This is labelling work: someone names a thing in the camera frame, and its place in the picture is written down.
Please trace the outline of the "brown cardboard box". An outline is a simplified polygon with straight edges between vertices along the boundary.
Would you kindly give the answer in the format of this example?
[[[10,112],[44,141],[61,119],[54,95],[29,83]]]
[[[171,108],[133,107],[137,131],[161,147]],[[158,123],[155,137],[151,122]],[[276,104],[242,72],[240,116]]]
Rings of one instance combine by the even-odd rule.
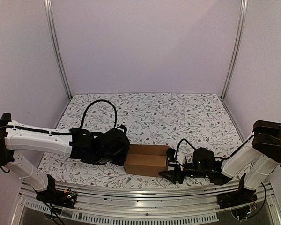
[[[124,170],[127,174],[159,177],[159,172],[168,170],[167,145],[131,144]]]

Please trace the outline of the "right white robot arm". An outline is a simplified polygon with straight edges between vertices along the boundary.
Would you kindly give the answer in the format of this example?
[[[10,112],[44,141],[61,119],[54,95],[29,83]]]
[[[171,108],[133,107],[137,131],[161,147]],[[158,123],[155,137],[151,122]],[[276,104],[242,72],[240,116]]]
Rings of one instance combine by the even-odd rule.
[[[215,185],[230,182],[246,165],[255,161],[243,184],[233,193],[233,201],[243,204],[259,184],[281,165],[281,123],[258,120],[250,136],[229,156],[217,157],[206,148],[194,149],[192,162],[178,159],[178,149],[167,149],[173,170],[159,172],[171,183],[183,183],[185,177],[208,178]]]

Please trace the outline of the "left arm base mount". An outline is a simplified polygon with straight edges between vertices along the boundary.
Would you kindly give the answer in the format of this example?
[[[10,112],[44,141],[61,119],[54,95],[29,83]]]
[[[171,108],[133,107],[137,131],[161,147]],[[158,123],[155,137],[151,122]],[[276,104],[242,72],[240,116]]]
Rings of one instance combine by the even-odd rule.
[[[77,192],[70,188],[63,191],[57,190],[55,179],[51,175],[47,175],[48,185],[44,191],[35,191],[36,199],[50,205],[73,209],[77,199]]]

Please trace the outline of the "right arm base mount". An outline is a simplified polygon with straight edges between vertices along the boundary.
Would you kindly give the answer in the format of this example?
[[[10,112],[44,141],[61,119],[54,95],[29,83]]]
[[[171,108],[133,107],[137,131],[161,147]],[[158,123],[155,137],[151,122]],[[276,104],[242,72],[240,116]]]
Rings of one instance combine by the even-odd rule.
[[[218,194],[217,204],[220,209],[230,208],[257,200],[255,190],[248,190],[244,187],[244,179],[246,174],[241,177],[241,180],[236,191]]]

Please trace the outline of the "floral patterned table mat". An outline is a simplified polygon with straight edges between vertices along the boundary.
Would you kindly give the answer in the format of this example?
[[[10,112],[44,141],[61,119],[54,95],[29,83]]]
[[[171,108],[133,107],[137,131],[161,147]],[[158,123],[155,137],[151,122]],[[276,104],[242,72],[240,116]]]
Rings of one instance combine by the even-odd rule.
[[[66,108],[59,129],[83,125],[104,132],[125,125],[132,144],[168,145],[192,160],[203,147],[217,157],[227,157],[242,143],[232,120],[215,94],[78,94]],[[39,169],[56,181],[87,186],[154,189],[173,188],[160,177],[127,174],[113,164],[90,165],[45,153]]]

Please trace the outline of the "aluminium frame post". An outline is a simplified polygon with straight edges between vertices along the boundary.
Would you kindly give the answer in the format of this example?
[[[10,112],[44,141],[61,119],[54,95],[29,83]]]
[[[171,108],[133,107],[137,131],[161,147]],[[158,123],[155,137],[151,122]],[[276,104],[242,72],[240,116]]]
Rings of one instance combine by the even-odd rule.
[[[222,89],[221,96],[220,96],[220,99],[222,101],[225,100],[225,98],[228,94],[228,91],[229,91],[230,83],[232,81],[232,77],[233,77],[233,73],[234,73],[234,69],[236,66],[237,57],[238,57],[238,53],[239,53],[239,49],[240,49],[240,45],[241,45],[242,35],[244,32],[247,8],[248,8],[248,0],[241,0],[239,18],[238,18],[238,24],[237,24],[237,32],[236,32],[236,37],[235,37],[235,41],[234,41],[234,45],[233,45],[233,51],[232,51],[226,78],[225,78],[223,89]]]
[[[70,85],[67,79],[64,63],[62,60],[62,55],[59,48],[58,37],[56,32],[56,27],[54,23],[54,16],[53,16],[53,9],[52,9],[52,1],[51,0],[44,0],[44,8],[49,28],[49,33],[51,37],[52,47],[55,55],[55,59],[57,62],[60,78],[66,93],[67,98],[70,100],[72,99],[73,95],[71,93]]]

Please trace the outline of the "aluminium front rail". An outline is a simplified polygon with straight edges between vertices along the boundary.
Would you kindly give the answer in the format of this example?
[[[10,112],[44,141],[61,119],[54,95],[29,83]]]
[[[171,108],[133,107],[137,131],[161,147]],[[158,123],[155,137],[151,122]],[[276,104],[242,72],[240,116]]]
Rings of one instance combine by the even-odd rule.
[[[257,201],[248,218],[238,215],[248,204],[221,209],[217,196],[238,188],[223,186],[127,189],[57,182],[56,188],[77,192],[74,208],[57,207],[52,219],[49,208],[23,183],[11,218],[13,225],[281,225],[281,210],[269,182],[257,188]]]

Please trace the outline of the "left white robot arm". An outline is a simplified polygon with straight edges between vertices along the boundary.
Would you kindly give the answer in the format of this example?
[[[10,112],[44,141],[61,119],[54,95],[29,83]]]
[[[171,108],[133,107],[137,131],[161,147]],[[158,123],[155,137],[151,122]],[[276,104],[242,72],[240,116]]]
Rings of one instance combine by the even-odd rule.
[[[12,120],[9,113],[4,113],[0,119],[0,167],[18,174],[49,203],[60,200],[54,178],[39,171],[20,153],[21,150],[53,153],[93,165],[123,166],[129,145],[125,126],[100,133],[81,127],[54,130],[26,126]]]

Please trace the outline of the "right aluminium frame post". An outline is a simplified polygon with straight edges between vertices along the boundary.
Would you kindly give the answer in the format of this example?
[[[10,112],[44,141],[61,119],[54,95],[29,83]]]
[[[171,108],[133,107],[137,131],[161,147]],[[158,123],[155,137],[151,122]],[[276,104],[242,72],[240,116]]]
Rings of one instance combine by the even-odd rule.
[[[237,24],[237,32],[236,32],[236,37],[235,37],[235,41],[234,41],[234,45],[233,45],[233,51],[232,51],[226,78],[225,78],[223,89],[222,89],[221,96],[220,96],[220,99],[222,101],[225,100],[225,98],[228,94],[228,91],[229,91],[230,83],[232,81],[232,77],[233,77],[233,73],[234,73],[234,69],[236,66],[237,57],[238,57],[238,53],[239,53],[239,49],[240,49],[240,45],[241,45],[242,35],[244,32],[247,8],[248,8],[248,0],[241,0],[239,18],[238,18],[238,24]]]

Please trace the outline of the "left aluminium frame post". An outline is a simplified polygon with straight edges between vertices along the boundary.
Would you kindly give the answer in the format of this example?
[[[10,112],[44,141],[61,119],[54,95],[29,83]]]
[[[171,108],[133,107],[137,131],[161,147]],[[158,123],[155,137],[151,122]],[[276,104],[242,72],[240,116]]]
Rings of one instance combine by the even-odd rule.
[[[55,59],[57,62],[60,78],[66,93],[67,98],[70,100],[72,99],[73,95],[71,93],[70,85],[67,79],[64,63],[62,60],[62,55],[59,48],[58,37],[56,32],[56,27],[54,23],[54,16],[53,16],[53,9],[52,9],[52,1],[51,0],[44,0],[44,8],[49,28],[49,33],[51,37],[52,47],[55,55]]]

